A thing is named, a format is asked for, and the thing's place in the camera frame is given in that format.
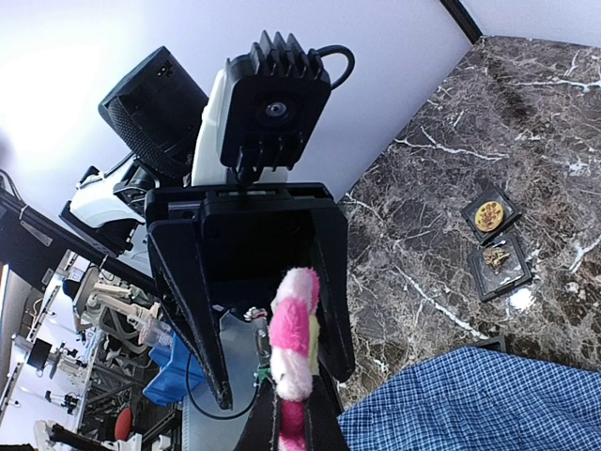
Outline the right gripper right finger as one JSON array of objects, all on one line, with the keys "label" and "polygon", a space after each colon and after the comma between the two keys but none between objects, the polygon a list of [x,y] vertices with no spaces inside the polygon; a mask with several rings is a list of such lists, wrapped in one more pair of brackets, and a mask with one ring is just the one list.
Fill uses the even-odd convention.
[{"label": "right gripper right finger", "polygon": [[312,392],[304,402],[304,437],[309,451],[348,451],[326,387],[313,376]]}]

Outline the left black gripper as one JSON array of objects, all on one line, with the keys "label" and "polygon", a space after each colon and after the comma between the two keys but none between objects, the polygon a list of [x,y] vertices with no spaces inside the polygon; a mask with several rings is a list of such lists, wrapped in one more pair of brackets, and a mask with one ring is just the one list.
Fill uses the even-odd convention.
[{"label": "left black gripper", "polygon": [[174,328],[222,410],[233,394],[213,305],[265,307],[285,271],[319,278],[319,358],[347,381],[355,357],[347,305],[347,218],[321,183],[153,189],[146,195],[153,278]]}]

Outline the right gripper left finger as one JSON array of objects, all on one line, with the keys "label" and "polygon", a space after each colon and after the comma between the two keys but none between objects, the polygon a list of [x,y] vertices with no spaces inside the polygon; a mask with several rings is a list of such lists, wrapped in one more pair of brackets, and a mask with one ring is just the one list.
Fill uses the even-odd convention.
[{"label": "right gripper left finger", "polygon": [[277,451],[279,449],[281,399],[274,383],[263,380],[254,406],[237,443],[237,451]]}]

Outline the pink flower brooch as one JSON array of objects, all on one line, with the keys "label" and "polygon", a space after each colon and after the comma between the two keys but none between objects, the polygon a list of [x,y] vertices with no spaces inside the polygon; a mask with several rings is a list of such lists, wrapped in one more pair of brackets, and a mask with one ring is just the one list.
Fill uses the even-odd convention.
[{"label": "pink flower brooch", "polygon": [[281,400],[280,450],[304,450],[304,407],[317,374],[319,279],[308,268],[284,276],[270,303],[270,374]]}]

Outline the blue checkered shirt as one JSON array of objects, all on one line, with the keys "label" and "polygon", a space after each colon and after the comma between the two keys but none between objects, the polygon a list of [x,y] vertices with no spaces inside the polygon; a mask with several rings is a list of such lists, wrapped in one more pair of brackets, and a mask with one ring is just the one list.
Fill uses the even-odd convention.
[{"label": "blue checkered shirt", "polygon": [[600,375],[464,347],[400,371],[338,422],[352,450],[597,450]]}]

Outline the gold round brooch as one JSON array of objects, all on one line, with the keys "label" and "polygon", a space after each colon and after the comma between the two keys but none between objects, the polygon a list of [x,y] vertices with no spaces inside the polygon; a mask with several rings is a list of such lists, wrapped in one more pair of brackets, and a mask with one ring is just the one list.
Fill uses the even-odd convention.
[{"label": "gold round brooch", "polygon": [[500,202],[487,201],[481,205],[474,214],[476,228],[489,233],[497,229],[503,222],[504,209]]}]

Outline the small bronze ornate brooch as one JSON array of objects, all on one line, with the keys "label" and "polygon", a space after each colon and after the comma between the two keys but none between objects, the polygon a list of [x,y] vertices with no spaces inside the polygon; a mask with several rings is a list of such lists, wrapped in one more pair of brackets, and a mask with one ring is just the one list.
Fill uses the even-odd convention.
[{"label": "small bronze ornate brooch", "polygon": [[490,247],[483,252],[486,266],[493,272],[498,272],[501,266],[507,261],[511,254],[501,247]]}]

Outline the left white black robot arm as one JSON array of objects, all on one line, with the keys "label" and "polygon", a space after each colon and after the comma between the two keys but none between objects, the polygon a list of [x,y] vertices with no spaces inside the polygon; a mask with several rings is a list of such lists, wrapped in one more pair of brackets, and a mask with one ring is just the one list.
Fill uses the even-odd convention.
[{"label": "left white black robot arm", "polygon": [[285,274],[316,272],[317,359],[346,381],[355,358],[347,307],[347,219],[320,183],[290,183],[341,79],[324,59],[265,36],[229,59],[205,93],[166,49],[130,71],[100,102],[130,149],[113,170],[88,170],[62,219],[93,243],[107,226],[146,228],[149,267],[167,323],[199,360],[218,406],[233,394],[219,309],[267,307]]}]

